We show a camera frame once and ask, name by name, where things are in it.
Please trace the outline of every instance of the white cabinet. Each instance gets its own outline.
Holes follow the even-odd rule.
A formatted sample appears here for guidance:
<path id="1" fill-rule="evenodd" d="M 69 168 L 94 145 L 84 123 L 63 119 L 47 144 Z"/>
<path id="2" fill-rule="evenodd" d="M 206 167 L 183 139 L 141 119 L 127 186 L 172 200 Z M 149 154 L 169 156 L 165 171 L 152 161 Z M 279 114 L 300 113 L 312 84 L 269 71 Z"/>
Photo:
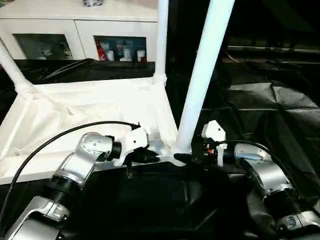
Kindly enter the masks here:
<path id="1" fill-rule="evenodd" d="M 141 62 L 138 52 L 146 61 L 156 61 L 156 22 L 76 20 L 75 24 L 87 58 L 99 60 L 97 47 L 101 46 L 106 54 L 111 51 L 115 61 L 125 57 L 126 48 L 134 62 Z"/>
<path id="2" fill-rule="evenodd" d="M 73 20 L 0 19 L 0 37 L 14 59 L 84 59 Z"/>
<path id="3" fill-rule="evenodd" d="M 0 38 L 14 59 L 155 62 L 157 16 L 157 0 L 15 0 L 0 8 Z"/>

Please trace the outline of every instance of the black cable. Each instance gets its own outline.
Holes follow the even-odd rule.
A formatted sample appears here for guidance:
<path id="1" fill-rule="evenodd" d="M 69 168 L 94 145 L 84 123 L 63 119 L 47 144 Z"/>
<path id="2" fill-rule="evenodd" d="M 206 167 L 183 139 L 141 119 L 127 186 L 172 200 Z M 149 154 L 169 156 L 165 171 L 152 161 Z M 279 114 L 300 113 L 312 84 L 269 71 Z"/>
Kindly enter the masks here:
<path id="1" fill-rule="evenodd" d="M 218 145 L 221 145 L 221 144 L 249 144 L 249 145 L 252 145 L 252 146 L 255 146 L 257 148 L 260 148 L 262 149 L 263 151 L 265 151 L 267 154 L 269 154 L 272 159 L 278 164 L 281 166 L 281 169 L 283 171 L 286 171 L 287 172 L 287 176 L 290 176 L 290 174 L 288 173 L 288 171 L 286 170 L 284 164 L 283 164 L 283 161 L 277 157 L 277 155 L 275 155 L 272 151 L 270 151 L 268 148 L 266 148 L 265 146 L 259 144 L 259 143 L 256 143 L 256 142 L 253 142 L 253 141 L 247 141 L 247 140 L 224 140 L 224 141 L 216 141 L 214 142 L 216 144 L 216 146 Z M 302 171 L 300 170 L 296 165 L 294 165 L 293 163 L 290 163 L 291 167 L 293 167 L 294 169 L 296 169 L 299 173 L 302 173 L 302 174 L 305 174 L 305 175 L 313 175 L 313 176 L 317 176 L 316 174 L 312 173 L 312 172 L 307 172 L 307 171 Z M 320 189 L 319 189 L 319 183 L 316 182 L 314 179 L 311 179 L 311 178 L 308 178 L 308 180 L 312 181 L 313 184 L 315 184 L 314 188 L 315 190 L 317 191 L 317 193 L 319 194 L 320 193 Z"/>
<path id="2" fill-rule="evenodd" d="M 95 125 L 101 125 L 101 124 L 120 124 L 120 125 L 127 125 L 127 126 L 130 126 L 132 128 L 132 130 L 134 129 L 137 129 L 140 127 L 140 125 L 136 125 L 136 124 L 132 124 L 132 123 L 128 123 L 128 122 L 124 122 L 124 121 L 97 121 L 97 122 L 91 122 L 91 123 L 88 123 L 88 124 L 83 124 L 83 125 L 80 125 L 80 126 L 76 126 L 76 127 L 73 127 L 73 128 L 70 128 L 64 132 L 61 132 L 59 133 L 58 135 L 52 137 L 51 139 L 49 139 L 48 141 L 46 141 L 45 143 L 43 143 L 41 146 L 39 146 L 36 150 L 34 150 L 24 161 L 23 163 L 21 164 L 21 166 L 19 167 L 19 169 L 16 171 L 12 181 L 11 181 L 11 184 L 9 186 L 9 190 L 5 196 L 5 199 L 4 199 L 4 202 L 3 202 L 3 205 L 2 205 L 2 208 L 1 208 L 1 212 L 0 212 L 0 229 L 1 229 L 1 224 L 2 224 L 2 221 L 3 221 L 3 218 L 4 218 L 4 215 L 5 215 L 5 211 L 6 211 L 6 208 L 7 208 L 7 205 L 8 205 L 8 202 L 9 202 L 9 198 L 13 192 L 13 189 L 15 187 L 15 184 L 17 183 L 17 180 L 21 174 L 21 172 L 23 171 L 23 169 L 25 168 L 25 166 L 28 164 L 28 162 L 30 162 L 30 160 L 38 153 L 40 152 L 43 148 L 45 148 L 46 146 L 48 146 L 49 144 L 51 144 L 53 141 L 57 140 L 58 138 L 66 135 L 66 134 L 69 134 L 71 132 L 74 132 L 76 130 L 79 130 L 79 129 L 84 129 L 84 128 L 87 128 L 87 127 L 91 127 L 91 126 L 95 126 Z"/>

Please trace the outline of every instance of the white metal pipe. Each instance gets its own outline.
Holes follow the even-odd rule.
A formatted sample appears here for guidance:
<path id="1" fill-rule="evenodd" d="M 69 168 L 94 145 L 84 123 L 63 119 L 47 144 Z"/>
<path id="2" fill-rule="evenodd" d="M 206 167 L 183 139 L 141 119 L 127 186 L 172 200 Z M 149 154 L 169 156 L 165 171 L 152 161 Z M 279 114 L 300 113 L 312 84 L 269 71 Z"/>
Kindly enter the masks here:
<path id="1" fill-rule="evenodd" d="M 31 82 L 29 82 L 22 74 L 15 61 L 12 59 L 4 43 L 0 40 L 0 64 L 9 75 L 14 83 L 15 91 L 17 93 L 26 92 L 33 88 Z"/>
<path id="2" fill-rule="evenodd" d="M 153 82 L 166 83 L 166 53 L 168 30 L 169 0 L 158 0 L 158 23 L 156 40 L 156 59 Z"/>
<path id="3" fill-rule="evenodd" d="M 211 0 L 187 92 L 174 153 L 191 152 L 191 141 L 235 0 Z"/>

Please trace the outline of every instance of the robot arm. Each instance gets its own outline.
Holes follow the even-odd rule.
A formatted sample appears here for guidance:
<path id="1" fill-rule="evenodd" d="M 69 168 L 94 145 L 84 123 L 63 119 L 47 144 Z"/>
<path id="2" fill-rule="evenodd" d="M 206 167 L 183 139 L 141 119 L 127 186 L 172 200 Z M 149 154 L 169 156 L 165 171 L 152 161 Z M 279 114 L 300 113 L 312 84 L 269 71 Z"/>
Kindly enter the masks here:
<path id="1" fill-rule="evenodd" d="M 204 126 L 202 137 L 213 141 L 224 141 L 226 133 L 216 122 Z M 207 155 L 217 159 L 222 167 L 229 162 L 247 170 L 267 210 L 275 220 L 275 229 L 280 236 L 295 237 L 320 232 L 320 218 L 313 207 L 298 194 L 285 172 L 263 149 L 246 144 L 222 144 L 213 149 L 205 146 Z"/>
<path id="2" fill-rule="evenodd" d="M 112 161 L 115 166 L 121 166 L 129 153 L 147 145 L 147 133 L 141 127 L 128 132 L 118 141 L 97 132 L 84 134 L 75 151 L 65 158 L 41 194 L 31 200 L 4 240 L 63 239 L 57 229 L 32 215 L 38 213 L 43 219 L 55 222 L 66 220 L 70 214 L 69 209 L 77 201 L 94 171 L 96 161 Z"/>

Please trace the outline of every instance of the cabinet glass door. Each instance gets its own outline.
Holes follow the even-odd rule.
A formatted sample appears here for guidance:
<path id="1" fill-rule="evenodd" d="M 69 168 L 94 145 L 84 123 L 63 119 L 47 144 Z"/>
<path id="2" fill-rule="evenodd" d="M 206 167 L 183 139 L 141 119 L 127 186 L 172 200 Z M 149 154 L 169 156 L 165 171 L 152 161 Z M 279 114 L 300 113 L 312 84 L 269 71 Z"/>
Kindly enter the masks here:
<path id="1" fill-rule="evenodd" d="M 147 61 L 147 40 L 138 36 L 93 36 L 101 61 Z"/>
<path id="2" fill-rule="evenodd" d="M 13 34 L 25 57 L 31 60 L 73 60 L 64 34 Z"/>

